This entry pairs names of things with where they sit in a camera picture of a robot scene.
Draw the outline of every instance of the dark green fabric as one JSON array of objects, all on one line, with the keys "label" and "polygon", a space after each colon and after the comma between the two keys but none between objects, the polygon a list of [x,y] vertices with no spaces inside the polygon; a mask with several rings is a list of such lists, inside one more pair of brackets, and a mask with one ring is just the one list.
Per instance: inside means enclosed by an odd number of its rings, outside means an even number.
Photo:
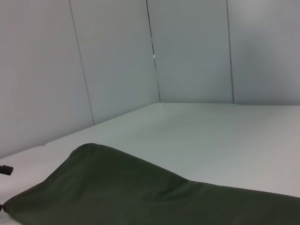
[{"label": "dark green fabric", "polygon": [[300,199],[188,181],[86,144],[4,210],[24,225],[300,225]]}]

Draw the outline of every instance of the white floor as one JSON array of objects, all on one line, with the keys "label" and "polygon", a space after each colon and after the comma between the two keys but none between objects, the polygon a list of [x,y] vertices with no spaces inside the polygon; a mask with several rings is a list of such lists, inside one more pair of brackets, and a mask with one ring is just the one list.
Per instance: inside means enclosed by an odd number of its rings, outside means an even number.
[{"label": "white floor", "polygon": [[[0,175],[0,203],[42,182],[85,143],[190,180],[300,197],[300,106],[165,103],[2,159],[15,170]],[[6,216],[0,224],[17,224]]]}]

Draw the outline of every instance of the white wall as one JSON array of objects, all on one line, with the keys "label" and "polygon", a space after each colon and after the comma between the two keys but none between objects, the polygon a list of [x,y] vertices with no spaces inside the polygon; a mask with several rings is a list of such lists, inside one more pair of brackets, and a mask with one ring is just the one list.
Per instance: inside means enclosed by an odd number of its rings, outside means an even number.
[{"label": "white wall", "polygon": [[71,0],[95,123],[158,102],[145,0]]},{"label": "white wall", "polygon": [[148,0],[163,102],[232,103],[226,0]]},{"label": "white wall", "polygon": [[68,0],[1,0],[0,157],[92,125]]},{"label": "white wall", "polygon": [[229,0],[236,103],[300,105],[299,12],[299,0]]}]

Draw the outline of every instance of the white surface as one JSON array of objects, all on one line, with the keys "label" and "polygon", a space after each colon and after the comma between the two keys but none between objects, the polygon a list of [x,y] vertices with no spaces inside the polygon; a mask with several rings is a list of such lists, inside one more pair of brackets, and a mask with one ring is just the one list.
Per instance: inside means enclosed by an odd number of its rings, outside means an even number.
[{"label": "white surface", "polygon": [[71,0],[95,123],[159,102],[145,0]]},{"label": "white surface", "polygon": [[228,3],[235,103],[300,105],[300,1]]},{"label": "white surface", "polygon": [[0,0],[0,157],[92,125],[68,0]]},{"label": "white surface", "polygon": [[190,180],[300,197],[299,136],[300,106],[153,104],[2,159],[15,170],[0,175],[0,203],[40,183],[85,143]]},{"label": "white surface", "polygon": [[226,0],[148,0],[162,102],[232,103]]}]

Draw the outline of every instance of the green cloth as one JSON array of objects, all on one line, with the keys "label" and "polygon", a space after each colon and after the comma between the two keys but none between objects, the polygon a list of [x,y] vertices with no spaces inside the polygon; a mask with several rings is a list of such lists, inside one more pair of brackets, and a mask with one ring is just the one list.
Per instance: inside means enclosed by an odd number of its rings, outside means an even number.
[{"label": "green cloth", "polygon": [[4,210],[24,225],[300,225],[300,199],[189,181],[86,144]]}]

